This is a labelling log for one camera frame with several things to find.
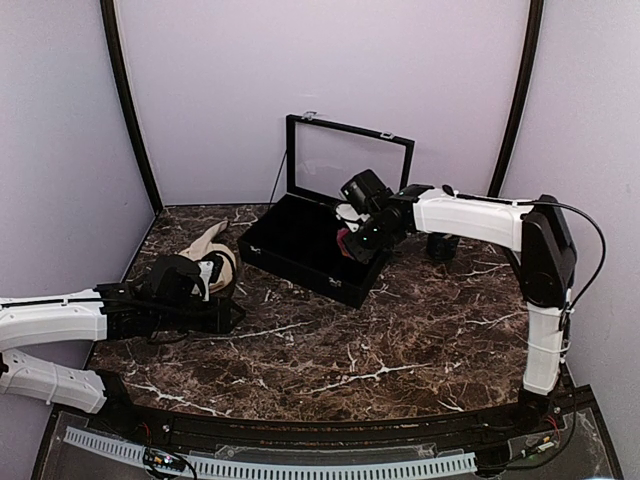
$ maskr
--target marble tabletop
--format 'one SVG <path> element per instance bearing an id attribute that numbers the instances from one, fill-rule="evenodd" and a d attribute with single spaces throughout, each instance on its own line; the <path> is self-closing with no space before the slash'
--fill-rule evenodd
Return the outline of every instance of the marble tabletop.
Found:
<path id="1" fill-rule="evenodd" d="M 165 209 L 128 281 L 225 218 L 217 240 L 237 253 L 264 211 Z M 421 234 L 400 244 L 360 310 L 241 264 L 234 299 L 247 318 L 230 335 L 102 342 L 89 367 L 121 373 L 136 404 L 244 419 L 383 420 L 516 401 L 527 313 L 506 258 L 463 239 L 450 264 L 435 265 L 425 245 Z"/>

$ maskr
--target open box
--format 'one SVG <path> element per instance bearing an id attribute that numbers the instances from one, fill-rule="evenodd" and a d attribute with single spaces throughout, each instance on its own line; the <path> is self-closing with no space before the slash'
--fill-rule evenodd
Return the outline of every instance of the open box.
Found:
<path id="1" fill-rule="evenodd" d="M 414 141 L 288 115 L 286 142 L 287 193 L 240 237 L 240 256 L 248 264 L 359 308 L 391 252 L 381 251 L 367 264 L 344 257 L 336 237 L 345 225 L 334 214 L 341 200 L 333 194 L 367 168 L 392 188 L 404 188 Z"/>

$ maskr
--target white backdrop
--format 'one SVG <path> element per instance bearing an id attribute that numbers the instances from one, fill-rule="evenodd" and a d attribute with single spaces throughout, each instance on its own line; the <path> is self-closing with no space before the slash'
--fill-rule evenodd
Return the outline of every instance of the white backdrop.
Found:
<path id="1" fill-rule="evenodd" d="M 163 200 L 267 200 L 284 151 L 284 116 L 307 110 L 416 140 L 411 181 L 484 193 L 528 4 L 118 2 Z"/>

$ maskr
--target metal latch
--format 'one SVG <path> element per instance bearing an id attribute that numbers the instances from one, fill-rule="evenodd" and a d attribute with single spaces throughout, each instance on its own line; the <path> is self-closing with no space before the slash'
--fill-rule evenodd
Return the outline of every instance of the metal latch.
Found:
<path id="1" fill-rule="evenodd" d="M 311 121 L 318 114 L 318 112 L 314 112 L 313 110 L 308 110 L 302 114 L 302 119 Z"/>

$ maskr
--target black vertical pole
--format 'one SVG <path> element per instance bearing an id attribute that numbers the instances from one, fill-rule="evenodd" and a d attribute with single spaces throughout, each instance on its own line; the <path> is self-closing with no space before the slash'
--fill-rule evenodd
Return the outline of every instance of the black vertical pole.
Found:
<path id="1" fill-rule="evenodd" d="M 496 168 L 493 172 L 491 185 L 489 186 L 490 197 L 500 195 L 504 178 L 507 175 L 509 161 L 513 153 L 513 147 L 516 143 L 518 128 L 522 120 L 522 112 L 527 99 L 527 91 L 529 90 L 529 82 L 531 81 L 531 72 L 533 71 L 533 61 L 536 56 L 536 47 L 538 46 L 538 36 L 540 34 L 540 25 L 542 24 L 542 9 L 544 0 L 531 0 L 529 6 L 529 20 L 527 21 L 527 32 L 524 38 L 524 47 L 522 49 L 522 59 L 520 60 L 520 70 L 518 72 L 518 80 L 516 81 L 516 90 L 513 94 L 513 102 L 511 103 L 511 111 L 507 120 L 507 128 L 504 132 L 502 147 L 496 162 Z"/>
<path id="2" fill-rule="evenodd" d="M 138 169 L 142 176 L 147 196 L 151 202 L 151 206 L 156 215 L 162 209 L 162 199 L 156 185 L 147 150 L 142 141 L 140 125 L 138 125 L 138 117 L 133 106 L 133 98 L 131 97 L 131 89 L 129 80 L 127 79 L 127 70 L 125 68 L 124 56 L 122 54 L 122 45 L 120 44 L 120 35 L 118 34 L 118 23 L 116 20 L 116 11 L 113 0 L 101 0 L 102 22 L 104 23 L 104 33 L 107 39 L 107 47 L 109 49 L 109 57 L 111 58 L 111 68 L 113 69 L 113 78 L 116 81 L 118 96 L 120 97 L 120 107 L 124 115 L 124 120 L 129 132 L 133 153 L 138 163 Z"/>

